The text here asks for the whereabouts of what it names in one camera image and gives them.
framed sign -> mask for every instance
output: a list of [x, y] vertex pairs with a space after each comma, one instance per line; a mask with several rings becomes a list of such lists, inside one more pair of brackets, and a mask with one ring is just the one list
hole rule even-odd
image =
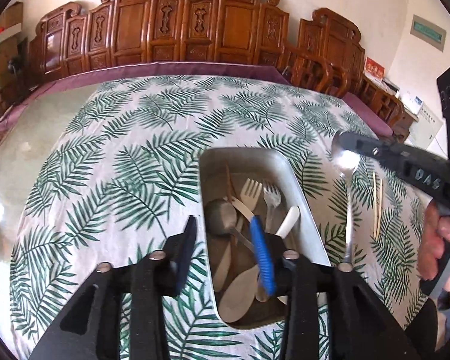
[[438, 48], [440, 51], [443, 51], [445, 36], [447, 35], [447, 31], [443, 28], [429, 22], [428, 20], [425, 20], [420, 16], [413, 15], [410, 33]]

metal spoon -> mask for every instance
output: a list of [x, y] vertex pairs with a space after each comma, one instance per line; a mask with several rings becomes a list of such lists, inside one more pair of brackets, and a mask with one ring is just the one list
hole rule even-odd
[[253, 244], [235, 228], [236, 210], [230, 202], [215, 199], [205, 206], [205, 227], [210, 234], [217, 236], [233, 234], [241, 243], [253, 252]]
[[331, 141], [331, 161], [340, 171], [340, 176], [345, 180], [347, 194], [347, 213], [345, 227], [345, 256], [342, 262], [350, 264], [353, 269], [353, 213], [352, 213], [352, 177], [360, 164], [360, 154], [345, 150], [340, 146], [339, 136], [342, 132], [338, 130]]

metal fork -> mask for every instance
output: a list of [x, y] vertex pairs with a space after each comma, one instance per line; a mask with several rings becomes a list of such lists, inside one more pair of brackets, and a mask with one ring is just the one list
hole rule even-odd
[[[240, 200], [246, 207], [253, 211], [255, 206], [257, 205], [258, 199], [262, 193], [262, 183], [258, 181], [254, 181], [251, 179], [247, 179], [245, 184], [243, 185], [242, 190], [240, 191]], [[235, 228], [238, 232], [242, 231], [244, 218], [241, 215], [238, 221], [236, 222]], [[214, 291], [219, 292], [222, 290], [222, 287], [225, 283], [225, 279], [228, 275], [228, 270], [230, 268], [230, 263], [232, 260], [232, 252], [230, 243], [227, 244], [225, 248], [225, 252], [223, 253], [222, 259], [220, 260], [218, 267], [215, 271], [212, 282], [214, 284]]]
[[274, 184], [263, 182], [263, 198], [267, 203], [267, 216], [265, 218], [265, 233], [270, 233], [272, 227], [272, 218], [274, 216], [275, 208], [277, 208], [281, 201], [282, 195], [280, 190]]

wooden spoon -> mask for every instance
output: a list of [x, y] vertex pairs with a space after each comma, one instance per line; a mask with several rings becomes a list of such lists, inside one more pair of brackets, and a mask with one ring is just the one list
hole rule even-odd
[[267, 302], [268, 299], [270, 299], [269, 295], [265, 292], [265, 288], [263, 288], [262, 284], [260, 283], [260, 274], [258, 275], [258, 287], [257, 291], [255, 292], [255, 299], [257, 299], [259, 302]]
[[218, 314], [224, 322], [238, 321], [247, 313], [255, 299], [258, 272], [258, 265], [254, 265], [231, 282], [218, 305]]

hand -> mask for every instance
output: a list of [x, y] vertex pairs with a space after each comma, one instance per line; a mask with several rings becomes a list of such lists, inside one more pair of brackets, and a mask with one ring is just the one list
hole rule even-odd
[[[443, 255], [445, 243], [450, 242], [450, 217], [440, 218], [435, 201], [431, 201], [425, 210], [425, 223], [422, 243], [418, 250], [418, 272], [425, 280], [432, 280], [438, 273], [437, 260]], [[450, 278], [444, 290], [450, 292]]]

